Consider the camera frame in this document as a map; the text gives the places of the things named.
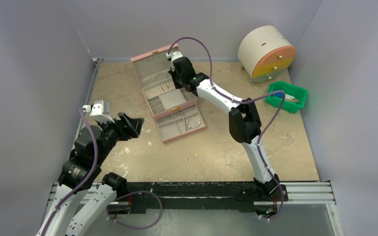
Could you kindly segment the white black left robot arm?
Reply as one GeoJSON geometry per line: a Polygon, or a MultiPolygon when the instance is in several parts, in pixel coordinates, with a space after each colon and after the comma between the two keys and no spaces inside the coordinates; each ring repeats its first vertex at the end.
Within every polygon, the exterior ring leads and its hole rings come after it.
{"type": "Polygon", "coordinates": [[[90,125],[83,108],[79,109],[79,114],[85,128],[81,129],[74,141],[74,148],[58,178],[58,190],[63,197],[54,199],[37,232],[39,236],[60,236],[66,232],[68,218],[73,216],[74,210],[101,172],[101,165],[108,154],[117,142],[138,138],[145,121],[119,113],[118,119],[90,125]]]}

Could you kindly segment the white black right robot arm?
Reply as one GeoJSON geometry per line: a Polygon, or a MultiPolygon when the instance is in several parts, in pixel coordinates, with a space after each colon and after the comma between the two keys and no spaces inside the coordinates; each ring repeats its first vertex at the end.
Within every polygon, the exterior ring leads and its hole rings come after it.
{"type": "Polygon", "coordinates": [[[206,74],[196,73],[191,61],[179,52],[166,57],[171,63],[169,74],[175,85],[208,100],[228,115],[229,133],[243,146],[252,165],[258,197],[263,200],[273,197],[280,181],[260,139],[261,120],[255,103],[250,98],[241,100],[213,84],[206,74]]]}

